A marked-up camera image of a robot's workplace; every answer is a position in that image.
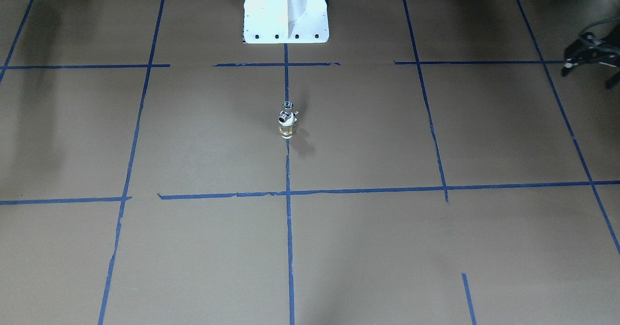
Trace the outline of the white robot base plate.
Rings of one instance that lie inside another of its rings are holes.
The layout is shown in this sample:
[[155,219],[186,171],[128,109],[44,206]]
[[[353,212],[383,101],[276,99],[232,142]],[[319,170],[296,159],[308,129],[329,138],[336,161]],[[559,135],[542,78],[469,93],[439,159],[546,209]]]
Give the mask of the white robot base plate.
[[242,39],[248,44],[327,43],[327,0],[244,0]]

